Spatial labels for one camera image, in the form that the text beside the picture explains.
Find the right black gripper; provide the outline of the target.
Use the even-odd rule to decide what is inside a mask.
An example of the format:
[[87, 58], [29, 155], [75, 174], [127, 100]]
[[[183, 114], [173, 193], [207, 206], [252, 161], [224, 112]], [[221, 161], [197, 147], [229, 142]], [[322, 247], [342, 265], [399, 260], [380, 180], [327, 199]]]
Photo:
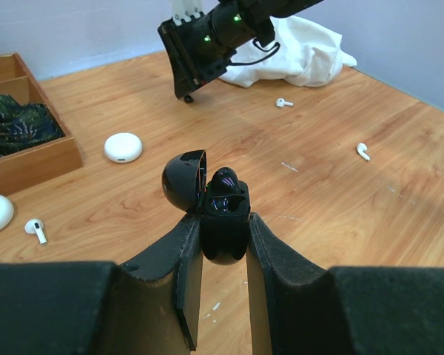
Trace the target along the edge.
[[175, 97], [187, 99], [226, 72], [235, 47], [221, 43], [212, 16], [206, 14], [177, 25], [166, 20], [158, 27], [172, 68]]

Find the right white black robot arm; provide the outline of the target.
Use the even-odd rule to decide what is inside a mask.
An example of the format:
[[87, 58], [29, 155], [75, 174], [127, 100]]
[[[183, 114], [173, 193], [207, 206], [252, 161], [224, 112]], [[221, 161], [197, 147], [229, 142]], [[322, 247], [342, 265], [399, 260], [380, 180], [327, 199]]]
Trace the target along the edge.
[[[200, 1], [172, 1], [172, 16], [158, 27], [173, 75], [177, 99], [193, 102], [191, 94], [226, 73], [228, 67], [250, 66], [280, 49], [271, 18], [287, 18], [318, 4], [299, 1], [219, 1], [208, 13]], [[234, 62], [247, 42], [266, 55], [257, 61]]]

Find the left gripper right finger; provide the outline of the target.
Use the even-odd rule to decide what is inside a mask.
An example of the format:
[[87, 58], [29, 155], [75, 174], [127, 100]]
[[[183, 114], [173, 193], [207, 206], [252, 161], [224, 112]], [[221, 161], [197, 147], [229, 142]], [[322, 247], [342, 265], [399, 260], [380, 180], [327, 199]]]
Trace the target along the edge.
[[254, 354], [444, 354], [444, 268], [324, 269], [249, 227]]

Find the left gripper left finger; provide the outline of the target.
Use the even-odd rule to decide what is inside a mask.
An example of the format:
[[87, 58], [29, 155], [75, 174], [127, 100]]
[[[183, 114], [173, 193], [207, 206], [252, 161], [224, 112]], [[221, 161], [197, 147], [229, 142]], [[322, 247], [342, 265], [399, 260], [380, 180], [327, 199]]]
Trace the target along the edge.
[[117, 265], [0, 263], [0, 354], [189, 354], [201, 299], [200, 220]]

